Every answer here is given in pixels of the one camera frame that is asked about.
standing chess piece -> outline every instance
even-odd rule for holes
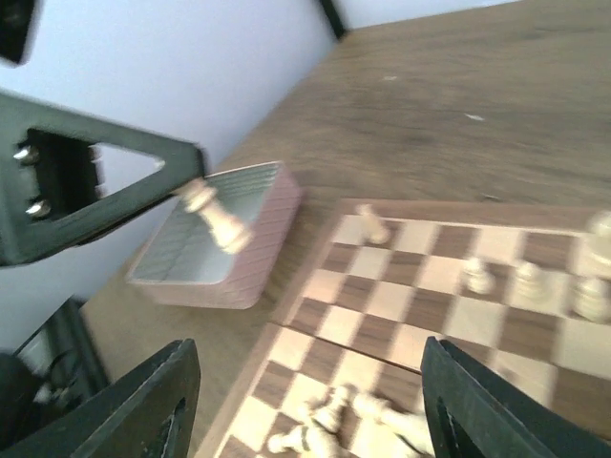
[[[531,262],[522,262],[516,269],[516,290],[525,298],[543,299],[546,284],[541,269]]]
[[[609,319],[609,288],[601,279],[590,278],[578,285],[575,313],[586,320],[602,323]]]
[[[347,386],[340,385],[336,387],[330,401],[326,406],[316,410],[312,415],[312,419],[328,432],[336,433],[342,424],[342,413],[348,405],[349,398],[350,390]]]
[[[390,239],[390,231],[373,211],[373,207],[370,204],[358,205],[356,212],[361,216],[363,220],[363,227],[365,229],[365,237],[371,243],[382,244],[386,243]]]
[[[429,423],[425,414],[399,413],[390,408],[387,400],[376,398],[369,393],[359,393],[352,401],[352,408],[363,419],[389,427],[421,454],[434,456]]]
[[[479,258],[470,258],[465,262],[465,275],[467,288],[476,294],[489,294],[495,287],[495,278]]]
[[[210,228],[210,234],[222,251],[241,252],[253,238],[250,230],[237,217],[228,214],[215,199],[217,190],[203,179],[194,179],[176,191],[184,201],[185,210],[197,213]]]
[[[587,243],[592,257],[598,262],[611,264],[611,212],[595,215],[588,226]]]
[[[267,449],[274,454],[294,450],[298,453],[309,451],[315,458],[342,457],[337,438],[316,425],[299,425],[288,434],[274,434],[267,441]]]

wooden chessboard border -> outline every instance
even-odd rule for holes
[[[423,219],[464,224],[511,225],[533,228],[583,230],[587,221],[600,209],[521,205],[480,202],[438,202],[388,200],[372,198],[341,199],[312,245],[292,281],[278,302],[271,320],[264,327],[253,347],[242,372],[232,385],[219,413],[200,444],[196,458],[214,456],[221,446],[226,431],[238,413],[253,379],[261,369],[272,345],[297,301],[312,268],[327,255],[327,241],[343,215],[354,215],[357,204],[371,204],[382,218]]]

dark brown square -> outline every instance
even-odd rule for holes
[[[327,308],[328,304],[324,302],[304,298],[290,325],[298,331],[314,335],[323,321]]]
[[[611,438],[611,380],[559,367],[551,409],[579,427]]]
[[[280,408],[294,375],[295,372],[291,369],[270,361],[255,387],[253,396],[274,408]]]
[[[328,384],[342,356],[342,347],[316,339],[305,356],[300,372]]]
[[[456,345],[458,348],[460,348],[462,351],[464,351],[480,363],[488,363],[491,352],[491,348],[489,346],[469,341],[463,341],[462,339],[458,339],[456,337],[446,337],[445,339]]]
[[[382,277],[382,281],[390,283],[413,285],[416,274],[420,269],[423,255],[417,253],[404,253],[395,251],[390,257],[389,265]]]
[[[421,388],[421,375],[385,364],[373,394],[388,399],[392,402],[393,408],[406,412],[413,411]]]
[[[342,448],[350,447],[352,440],[354,438],[354,433],[356,432],[356,428],[361,423],[361,419],[354,413],[354,410],[351,407],[344,409],[344,417],[342,418],[342,425],[340,426],[340,430],[337,434],[337,438],[340,441],[340,446]]]
[[[362,312],[365,310],[367,299],[374,284],[375,281],[373,280],[348,275],[335,303]]]
[[[528,234],[522,258],[540,267],[567,270],[574,238],[558,234]]]
[[[498,349],[544,362],[552,361],[558,317],[510,307]]]
[[[355,245],[333,243],[328,251],[325,262],[323,262],[323,269],[333,272],[346,272],[356,251]]]
[[[295,420],[293,420],[292,418],[290,418],[287,415],[284,415],[282,412],[279,412],[278,416],[276,417],[276,421],[272,425],[271,429],[269,430],[269,434],[267,435],[267,437],[265,438],[265,441],[263,442],[263,447],[261,447],[260,454],[264,456],[265,458],[277,458],[278,456],[282,456],[283,458],[299,457],[299,453],[297,453],[296,451],[292,451],[292,450],[286,451],[282,455],[277,455],[277,454],[272,454],[267,449],[267,441],[269,440],[271,436],[273,436],[274,434],[287,434],[297,425],[298,423]]]
[[[417,289],[411,299],[405,324],[441,332],[448,317],[452,299],[452,294]]]
[[[397,322],[367,315],[361,322],[351,347],[374,358],[387,357]]]
[[[219,458],[255,458],[257,452],[234,436],[230,436]]]
[[[365,241],[365,246],[373,246],[375,248],[386,248],[390,250],[394,246],[394,241],[397,238],[399,233],[399,229],[401,228],[401,223],[398,221],[384,221],[386,227],[389,229],[390,237],[385,243],[372,243],[370,241]]]
[[[489,294],[477,294],[467,288],[466,284],[462,283],[460,295],[466,298],[479,299],[488,302],[505,302],[505,291],[507,290],[507,283],[511,275],[512,267],[507,264],[496,264],[489,262],[486,264],[486,268],[495,278],[495,287]]]
[[[474,233],[473,227],[442,226],[432,248],[432,255],[444,258],[465,258]]]

white wall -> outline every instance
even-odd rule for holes
[[[335,0],[349,29],[512,1],[516,0]]]
[[[212,164],[334,46],[314,0],[44,4],[29,63],[0,66],[0,89],[198,142]],[[111,190],[145,165],[105,159]],[[18,346],[72,294],[93,294],[167,211],[0,271],[0,348]]]

brown tabletop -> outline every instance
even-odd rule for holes
[[[122,269],[84,308],[112,378],[194,338],[195,449],[338,198],[611,207],[609,17],[523,0],[352,32],[221,167],[283,160],[307,192],[262,298],[155,305]]]

